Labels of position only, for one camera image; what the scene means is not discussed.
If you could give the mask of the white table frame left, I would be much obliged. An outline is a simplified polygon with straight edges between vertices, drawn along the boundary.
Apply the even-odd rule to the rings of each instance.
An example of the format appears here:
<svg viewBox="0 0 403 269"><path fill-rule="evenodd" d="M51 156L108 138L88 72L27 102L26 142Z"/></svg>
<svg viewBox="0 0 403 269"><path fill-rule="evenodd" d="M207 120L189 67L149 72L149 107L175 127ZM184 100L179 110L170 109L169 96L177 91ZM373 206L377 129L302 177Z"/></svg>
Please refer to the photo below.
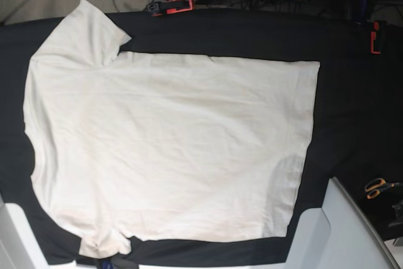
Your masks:
<svg viewBox="0 0 403 269"><path fill-rule="evenodd" d="M76 263L49 265L23 209L1 201L1 268L77 268Z"/></svg>

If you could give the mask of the orange black clamp top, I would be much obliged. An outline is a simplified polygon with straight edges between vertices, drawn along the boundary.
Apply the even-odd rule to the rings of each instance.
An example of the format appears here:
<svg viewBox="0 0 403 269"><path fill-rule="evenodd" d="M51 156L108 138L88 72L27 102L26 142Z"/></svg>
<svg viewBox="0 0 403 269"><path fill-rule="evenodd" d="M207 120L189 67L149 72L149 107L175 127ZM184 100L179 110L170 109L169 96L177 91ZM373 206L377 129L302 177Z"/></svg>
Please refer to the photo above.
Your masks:
<svg viewBox="0 0 403 269"><path fill-rule="evenodd" d="M194 8L194 0L170 0L150 3L145 10L152 16L162 16L192 11Z"/></svg>

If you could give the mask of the black table cloth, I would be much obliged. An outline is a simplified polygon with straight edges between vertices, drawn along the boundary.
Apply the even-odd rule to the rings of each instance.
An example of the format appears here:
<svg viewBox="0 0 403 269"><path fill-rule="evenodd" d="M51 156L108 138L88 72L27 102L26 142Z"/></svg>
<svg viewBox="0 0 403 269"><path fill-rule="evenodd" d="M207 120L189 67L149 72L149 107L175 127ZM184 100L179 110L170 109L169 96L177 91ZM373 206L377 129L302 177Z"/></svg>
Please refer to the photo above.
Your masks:
<svg viewBox="0 0 403 269"><path fill-rule="evenodd" d="M402 235L401 226L390 227L402 189L374 200L364 193L377 177L402 179L402 28L382 25L375 55L370 24L298 14L198 9L161 17L112 13L110 19L132 38L124 51L320 62L313 137L290 229L304 210L322 205L335 176L382 239ZM79 238L59 228L38 204L22 106L30 57L58 24L53 18L1 28L1 196L24 210L51 265L78 259Z"/></svg>

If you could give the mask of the white table frame right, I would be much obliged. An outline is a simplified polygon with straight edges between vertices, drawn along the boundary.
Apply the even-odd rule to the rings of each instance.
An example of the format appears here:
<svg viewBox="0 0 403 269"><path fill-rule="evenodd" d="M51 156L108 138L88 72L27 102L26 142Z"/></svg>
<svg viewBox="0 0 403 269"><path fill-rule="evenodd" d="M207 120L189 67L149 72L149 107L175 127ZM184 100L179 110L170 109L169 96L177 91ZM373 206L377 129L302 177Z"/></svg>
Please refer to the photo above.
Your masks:
<svg viewBox="0 0 403 269"><path fill-rule="evenodd" d="M337 178L321 207L298 221L285 268L399 268L370 221Z"/></svg>

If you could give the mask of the white table frame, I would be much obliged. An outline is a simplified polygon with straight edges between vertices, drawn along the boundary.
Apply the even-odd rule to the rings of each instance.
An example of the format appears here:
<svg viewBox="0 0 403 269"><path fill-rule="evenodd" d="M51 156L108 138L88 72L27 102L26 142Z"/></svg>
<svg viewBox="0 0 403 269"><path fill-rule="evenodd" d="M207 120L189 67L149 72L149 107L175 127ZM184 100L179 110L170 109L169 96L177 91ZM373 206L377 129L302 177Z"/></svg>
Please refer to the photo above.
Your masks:
<svg viewBox="0 0 403 269"><path fill-rule="evenodd" d="M1 201L1 268L77 268L76 263L49 265L23 209Z"/></svg>
<svg viewBox="0 0 403 269"><path fill-rule="evenodd" d="M370 221L337 178L321 207L298 221L285 268L399 268Z"/></svg>

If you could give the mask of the black object right edge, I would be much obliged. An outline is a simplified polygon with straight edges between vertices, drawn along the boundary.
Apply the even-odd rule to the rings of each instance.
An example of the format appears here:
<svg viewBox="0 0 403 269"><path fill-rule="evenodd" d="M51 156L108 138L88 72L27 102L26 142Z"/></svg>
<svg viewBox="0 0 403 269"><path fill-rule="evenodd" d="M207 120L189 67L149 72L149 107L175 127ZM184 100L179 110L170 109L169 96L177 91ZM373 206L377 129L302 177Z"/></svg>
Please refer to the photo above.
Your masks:
<svg viewBox="0 0 403 269"><path fill-rule="evenodd" d="M392 208L395 213L395 220L388 225L388 228L401 226L403 223L403 200L393 205Z"/></svg>

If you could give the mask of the orange handled scissors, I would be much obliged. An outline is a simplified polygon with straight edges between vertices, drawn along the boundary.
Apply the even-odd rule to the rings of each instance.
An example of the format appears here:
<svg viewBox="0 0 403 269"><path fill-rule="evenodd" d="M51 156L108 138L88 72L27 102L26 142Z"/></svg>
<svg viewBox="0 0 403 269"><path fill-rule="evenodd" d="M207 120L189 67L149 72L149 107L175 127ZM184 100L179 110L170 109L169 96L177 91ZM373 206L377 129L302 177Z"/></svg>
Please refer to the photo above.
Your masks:
<svg viewBox="0 0 403 269"><path fill-rule="evenodd" d="M366 198L368 200L372 200L374 198L377 198L381 193L397 187L402 187L401 181L388 182L383 178L376 178L365 185L364 191L366 193Z"/></svg>

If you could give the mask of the orange black clamp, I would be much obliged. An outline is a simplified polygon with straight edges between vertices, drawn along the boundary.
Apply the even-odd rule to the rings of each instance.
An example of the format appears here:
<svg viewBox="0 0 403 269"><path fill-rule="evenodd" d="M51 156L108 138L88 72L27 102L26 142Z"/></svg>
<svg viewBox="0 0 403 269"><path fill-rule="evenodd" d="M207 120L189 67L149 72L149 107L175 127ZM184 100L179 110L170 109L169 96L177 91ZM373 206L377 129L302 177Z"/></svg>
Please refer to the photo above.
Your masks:
<svg viewBox="0 0 403 269"><path fill-rule="evenodd" d="M373 27L370 32L370 52L374 55L382 53L383 46L386 41L386 27L385 21L374 21Z"/></svg>
<svg viewBox="0 0 403 269"><path fill-rule="evenodd" d="M194 0L170 0L150 3L145 10L152 16L162 16L192 11L194 8Z"/></svg>

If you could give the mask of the white T-shirt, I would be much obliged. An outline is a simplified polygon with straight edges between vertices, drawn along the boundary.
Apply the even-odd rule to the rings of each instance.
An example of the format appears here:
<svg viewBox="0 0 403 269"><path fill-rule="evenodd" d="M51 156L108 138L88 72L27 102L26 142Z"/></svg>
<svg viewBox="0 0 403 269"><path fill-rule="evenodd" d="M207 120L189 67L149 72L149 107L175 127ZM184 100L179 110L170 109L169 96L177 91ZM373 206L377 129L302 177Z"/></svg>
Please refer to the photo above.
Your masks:
<svg viewBox="0 0 403 269"><path fill-rule="evenodd" d="M314 124L320 64L121 52L87 0L32 55L23 102L44 211L83 256L130 238L285 237Z"/></svg>

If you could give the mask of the orange black clamp right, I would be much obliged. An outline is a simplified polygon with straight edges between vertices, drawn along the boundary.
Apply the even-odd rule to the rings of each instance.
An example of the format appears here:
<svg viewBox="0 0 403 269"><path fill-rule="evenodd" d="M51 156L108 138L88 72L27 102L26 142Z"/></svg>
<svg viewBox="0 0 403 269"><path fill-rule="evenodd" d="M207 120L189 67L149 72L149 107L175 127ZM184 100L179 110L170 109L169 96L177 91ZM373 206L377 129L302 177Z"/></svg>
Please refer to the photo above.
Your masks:
<svg viewBox="0 0 403 269"><path fill-rule="evenodd" d="M386 41L386 27L385 21L374 21L373 27L370 32L370 52L374 55L382 53L383 46Z"/></svg>

